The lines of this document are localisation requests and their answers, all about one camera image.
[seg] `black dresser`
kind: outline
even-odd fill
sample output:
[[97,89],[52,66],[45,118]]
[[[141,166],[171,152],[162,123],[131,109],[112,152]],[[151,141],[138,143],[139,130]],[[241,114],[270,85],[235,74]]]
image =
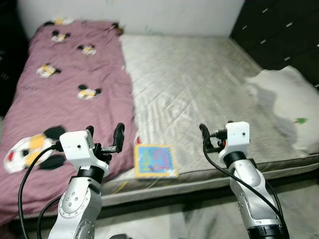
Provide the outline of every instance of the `black dresser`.
[[16,12],[15,0],[0,0],[0,118],[9,110],[27,59],[28,41]]
[[231,37],[263,68],[319,84],[319,0],[246,0]]

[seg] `white wall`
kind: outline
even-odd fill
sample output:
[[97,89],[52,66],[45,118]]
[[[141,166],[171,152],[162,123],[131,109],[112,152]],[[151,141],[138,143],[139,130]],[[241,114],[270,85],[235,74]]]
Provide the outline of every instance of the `white wall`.
[[18,0],[26,33],[53,17],[119,20],[126,32],[229,36],[244,0]]

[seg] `pillow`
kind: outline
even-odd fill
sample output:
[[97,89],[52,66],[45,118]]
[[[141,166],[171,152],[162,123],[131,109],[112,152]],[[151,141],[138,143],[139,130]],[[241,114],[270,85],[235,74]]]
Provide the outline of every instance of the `pillow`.
[[297,69],[263,70],[246,85],[294,149],[319,152],[319,93]]

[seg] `white mattress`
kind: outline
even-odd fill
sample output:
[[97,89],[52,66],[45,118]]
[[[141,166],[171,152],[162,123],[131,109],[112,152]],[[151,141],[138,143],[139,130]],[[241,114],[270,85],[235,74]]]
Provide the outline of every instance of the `white mattress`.
[[317,155],[301,158],[247,94],[244,78],[261,69],[230,39],[123,35],[122,44],[139,136],[173,146],[179,177],[138,180],[131,169],[104,184],[105,206],[226,186],[203,156],[200,123],[213,131],[228,120],[249,122],[249,157],[267,178],[319,167]]

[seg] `dresser drawer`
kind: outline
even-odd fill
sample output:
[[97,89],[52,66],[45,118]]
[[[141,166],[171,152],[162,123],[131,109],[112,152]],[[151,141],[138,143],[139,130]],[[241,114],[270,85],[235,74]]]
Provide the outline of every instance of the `dresser drawer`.
[[319,47],[299,55],[286,58],[286,61],[278,62],[268,69],[281,70],[286,66],[293,66],[313,85],[319,84]]
[[276,2],[278,0],[246,0],[236,20],[232,36],[244,30],[249,23],[258,20]]
[[260,66],[269,67],[316,47],[319,39],[318,29],[319,11],[315,11],[247,52]]
[[318,0],[281,0],[254,22],[234,33],[233,38],[244,49],[249,50],[267,41],[286,27],[292,26],[301,17],[318,8]]

